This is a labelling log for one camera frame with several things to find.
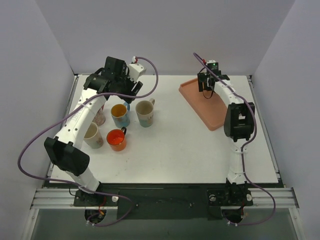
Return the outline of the seashell coral mug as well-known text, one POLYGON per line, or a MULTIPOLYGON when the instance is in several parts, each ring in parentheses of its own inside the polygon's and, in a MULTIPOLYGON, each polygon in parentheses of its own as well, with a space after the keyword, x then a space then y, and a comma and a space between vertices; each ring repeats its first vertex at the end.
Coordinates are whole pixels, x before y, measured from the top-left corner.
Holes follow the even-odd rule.
POLYGON ((135 111, 142 127, 148 128, 154 122, 154 105, 155 99, 142 100, 135 106, 135 111))

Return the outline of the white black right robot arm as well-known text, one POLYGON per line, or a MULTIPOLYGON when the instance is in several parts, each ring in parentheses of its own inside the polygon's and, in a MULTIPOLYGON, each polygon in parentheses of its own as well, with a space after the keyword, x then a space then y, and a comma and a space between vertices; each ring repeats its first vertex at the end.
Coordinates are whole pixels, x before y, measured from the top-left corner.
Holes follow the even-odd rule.
POLYGON ((223 130, 231 150, 225 186, 210 190, 208 202, 212 206, 244 206, 250 198, 243 163, 247 148, 243 145, 255 130, 255 105, 236 93, 230 78, 221 74, 215 60, 203 59, 201 63, 204 67, 197 74, 198 90, 217 94, 225 104, 223 130))

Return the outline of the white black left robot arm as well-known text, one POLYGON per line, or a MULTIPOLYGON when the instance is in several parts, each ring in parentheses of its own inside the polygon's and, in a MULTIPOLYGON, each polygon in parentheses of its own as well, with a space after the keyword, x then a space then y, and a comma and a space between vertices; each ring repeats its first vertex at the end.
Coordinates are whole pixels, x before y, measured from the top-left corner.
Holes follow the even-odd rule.
POLYGON ((108 56, 104 67, 86 78, 75 107, 76 113, 65 121, 55 137, 48 137, 44 142, 51 162, 71 176, 79 189, 86 192, 85 200, 92 206, 102 202, 103 193, 97 190, 100 182, 89 169, 90 157, 81 151, 86 132, 109 99, 109 93, 117 94, 128 104, 134 100, 143 86, 138 78, 145 72, 136 56, 130 64, 108 56))

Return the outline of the orange mug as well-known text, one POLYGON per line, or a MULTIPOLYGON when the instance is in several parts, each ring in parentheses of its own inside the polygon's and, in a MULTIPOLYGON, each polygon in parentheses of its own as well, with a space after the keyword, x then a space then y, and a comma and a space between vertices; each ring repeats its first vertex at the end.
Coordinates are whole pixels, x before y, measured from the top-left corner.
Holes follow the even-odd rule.
POLYGON ((107 136, 106 141, 113 151, 120 152, 127 146, 126 142, 127 128, 122 127, 121 129, 111 130, 107 136))

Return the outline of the pink floral mug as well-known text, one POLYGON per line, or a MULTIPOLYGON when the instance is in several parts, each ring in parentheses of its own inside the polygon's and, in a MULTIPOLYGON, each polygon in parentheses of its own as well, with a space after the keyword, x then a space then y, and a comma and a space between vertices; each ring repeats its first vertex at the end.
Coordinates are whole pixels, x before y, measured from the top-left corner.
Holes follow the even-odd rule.
POLYGON ((97 126, 101 126, 105 123, 105 121, 106 121, 106 116, 104 114, 104 105, 103 105, 96 113, 92 122, 95 123, 97 126))

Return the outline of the blue butterfly mug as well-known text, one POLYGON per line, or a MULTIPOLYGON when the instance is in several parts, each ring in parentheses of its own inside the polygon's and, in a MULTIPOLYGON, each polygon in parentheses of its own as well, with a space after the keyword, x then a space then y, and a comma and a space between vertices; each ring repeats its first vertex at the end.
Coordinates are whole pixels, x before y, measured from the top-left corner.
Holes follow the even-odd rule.
POLYGON ((130 105, 127 102, 116 104, 111 108, 111 116, 117 128, 128 127, 130 125, 130 105))

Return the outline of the cream dragon pattern mug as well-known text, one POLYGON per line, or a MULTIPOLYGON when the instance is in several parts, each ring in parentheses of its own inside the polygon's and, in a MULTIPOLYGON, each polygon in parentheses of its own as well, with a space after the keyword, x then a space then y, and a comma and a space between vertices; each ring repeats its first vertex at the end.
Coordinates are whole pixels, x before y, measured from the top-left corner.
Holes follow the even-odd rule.
POLYGON ((83 140, 92 149, 99 149, 103 146, 104 140, 96 123, 92 122, 90 124, 83 140))

